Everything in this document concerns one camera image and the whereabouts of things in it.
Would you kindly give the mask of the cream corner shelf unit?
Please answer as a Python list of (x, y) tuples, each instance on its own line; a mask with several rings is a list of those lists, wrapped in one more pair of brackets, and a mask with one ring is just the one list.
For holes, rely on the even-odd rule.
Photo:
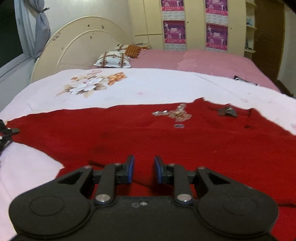
[(245, 37), (245, 50), (244, 57), (252, 59), (253, 54), (256, 52), (254, 49), (255, 38), (255, 1), (245, 1), (246, 4), (246, 37)]

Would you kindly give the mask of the striped small garment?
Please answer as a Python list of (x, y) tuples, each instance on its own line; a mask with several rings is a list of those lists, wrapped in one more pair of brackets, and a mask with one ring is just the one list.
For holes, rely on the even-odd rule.
[(243, 78), (241, 78), (241, 77), (239, 77), (239, 76), (237, 76), (237, 75), (235, 75), (235, 76), (233, 77), (233, 79), (236, 80), (236, 81), (240, 81), (240, 82), (244, 82), (244, 83), (248, 83), (248, 84), (251, 84), (251, 85), (258, 86), (258, 84), (253, 83), (253, 82), (250, 82), (250, 81), (247, 81), (247, 80), (244, 80)]

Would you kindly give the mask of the dark wooden door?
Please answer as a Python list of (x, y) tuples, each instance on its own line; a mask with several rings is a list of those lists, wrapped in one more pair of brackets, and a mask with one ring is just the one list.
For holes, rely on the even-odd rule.
[(285, 39), (285, 7), (281, 1), (256, 1), (252, 61), (277, 82)]

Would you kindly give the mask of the cream bed headboard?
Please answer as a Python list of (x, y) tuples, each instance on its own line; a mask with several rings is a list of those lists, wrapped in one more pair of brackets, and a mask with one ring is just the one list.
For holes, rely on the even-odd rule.
[(130, 44), (127, 34), (114, 22), (99, 16), (84, 16), (60, 28), (47, 42), (35, 62), (30, 82), (67, 69), (91, 69), (99, 56), (118, 44)]

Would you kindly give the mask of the purple poster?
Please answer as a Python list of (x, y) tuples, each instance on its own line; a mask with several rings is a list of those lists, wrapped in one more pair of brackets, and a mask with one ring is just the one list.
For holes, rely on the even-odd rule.
[(207, 14), (228, 16), (228, 1), (205, 0), (205, 10)]
[(161, 0), (162, 11), (184, 11), (183, 0)]
[(165, 44), (181, 44), (186, 43), (186, 25), (185, 21), (180, 20), (165, 20), (164, 41)]
[(226, 52), (228, 48), (228, 27), (206, 24), (206, 49)]

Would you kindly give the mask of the lower right purple poster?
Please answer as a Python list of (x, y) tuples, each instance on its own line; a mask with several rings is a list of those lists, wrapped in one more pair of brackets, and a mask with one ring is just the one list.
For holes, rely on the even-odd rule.
[(226, 52), (228, 48), (228, 27), (206, 24), (206, 49)]

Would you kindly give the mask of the floral white pillow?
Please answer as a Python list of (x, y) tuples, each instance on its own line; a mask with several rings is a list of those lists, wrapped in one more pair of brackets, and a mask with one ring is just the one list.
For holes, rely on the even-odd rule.
[(131, 68), (130, 59), (119, 51), (107, 51), (102, 53), (93, 64), (99, 68)]

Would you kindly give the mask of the lower left purple poster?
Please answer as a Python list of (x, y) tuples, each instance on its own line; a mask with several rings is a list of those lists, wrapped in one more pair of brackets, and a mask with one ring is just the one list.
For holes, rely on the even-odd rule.
[(180, 20), (165, 20), (164, 41), (165, 44), (181, 44), (186, 43), (186, 25), (185, 21)]

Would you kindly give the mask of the upper left purple poster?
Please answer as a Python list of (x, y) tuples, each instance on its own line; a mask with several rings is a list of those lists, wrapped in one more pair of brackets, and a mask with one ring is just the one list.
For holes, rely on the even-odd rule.
[(161, 0), (162, 11), (184, 11), (183, 0)]

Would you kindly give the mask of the pink mattress cover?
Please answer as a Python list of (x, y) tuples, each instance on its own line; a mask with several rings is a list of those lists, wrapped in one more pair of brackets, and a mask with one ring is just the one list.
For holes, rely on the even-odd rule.
[(197, 72), (201, 74), (228, 77), (235, 76), (256, 83), (259, 86), (279, 91), (278, 87), (265, 76), (248, 58), (225, 52), (188, 50), (142, 50), (137, 59), (131, 59), (133, 68), (156, 68)]

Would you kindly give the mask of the red knit sweater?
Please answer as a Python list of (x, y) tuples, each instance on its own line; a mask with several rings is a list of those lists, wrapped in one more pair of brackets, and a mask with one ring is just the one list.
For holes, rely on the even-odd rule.
[(220, 115), (221, 105), (203, 99), (186, 104), (190, 118), (176, 127), (155, 111), (173, 104), (119, 105), (111, 108), (56, 110), (8, 122), (18, 128), (13, 140), (60, 162), (59, 175), (82, 166), (97, 169), (135, 157), (133, 182), (119, 192), (165, 195), (156, 185), (154, 157), (194, 170), (204, 166), (272, 197), (280, 215), (272, 234), (295, 240), (295, 136), (255, 109)]

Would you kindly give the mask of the cream wardrobe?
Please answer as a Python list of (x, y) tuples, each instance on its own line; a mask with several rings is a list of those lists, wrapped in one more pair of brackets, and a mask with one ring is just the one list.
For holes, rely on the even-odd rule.
[[(150, 44), (157, 50), (186, 51), (206, 49), (206, 24), (228, 27), (227, 53), (244, 56), (246, 37), (245, 1), (228, 1), (228, 16), (207, 14), (205, 1), (184, 1), (184, 11), (162, 11), (161, 1), (129, 1), (135, 42)], [(165, 44), (165, 20), (185, 21), (186, 43)]]

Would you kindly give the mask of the orange checked pillow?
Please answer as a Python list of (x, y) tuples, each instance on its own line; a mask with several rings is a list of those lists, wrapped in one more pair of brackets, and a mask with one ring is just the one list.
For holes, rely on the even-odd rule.
[(151, 45), (146, 43), (138, 43), (138, 44), (131, 44), (131, 45), (119, 44), (115, 48), (116, 51), (119, 51), (130, 58), (137, 58), (142, 50), (149, 50), (149, 49), (151, 49)]

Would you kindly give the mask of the white floral bed sheet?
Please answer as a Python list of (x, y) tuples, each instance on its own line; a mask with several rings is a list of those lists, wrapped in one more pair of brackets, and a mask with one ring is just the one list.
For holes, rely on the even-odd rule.
[[(226, 77), (177, 70), (130, 68), (127, 78), (104, 90), (95, 90), (99, 80), (115, 69), (94, 70), (94, 79), (72, 80), (86, 70), (64, 70), (36, 81), (1, 111), (3, 121), (28, 114), (60, 109), (109, 108), (117, 105), (192, 102), (201, 98), (216, 104), (254, 108), (266, 119), (295, 133), (295, 99), (263, 84), (254, 85)], [(11, 144), (1, 155), (1, 240), (10, 240), (15, 230), (8, 206), (17, 195), (52, 180), (62, 165), (38, 150)]]

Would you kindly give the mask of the grey tied curtain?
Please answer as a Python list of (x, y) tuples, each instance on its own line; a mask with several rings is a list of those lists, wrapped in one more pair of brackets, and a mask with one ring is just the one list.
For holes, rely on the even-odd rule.
[(33, 57), (36, 61), (43, 53), (46, 43), (51, 37), (49, 20), (46, 15), (46, 11), (48, 11), (50, 8), (45, 7), (44, 0), (29, 0), (29, 5), (37, 14), (35, 27), (35, 45), (33, 51)]

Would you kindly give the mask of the upper right purple poster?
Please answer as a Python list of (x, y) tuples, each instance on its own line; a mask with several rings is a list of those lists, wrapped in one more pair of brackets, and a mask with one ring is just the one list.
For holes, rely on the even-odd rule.
[(205, 10), (207, 14), (228, 16), (228, 1), (205, 0)]

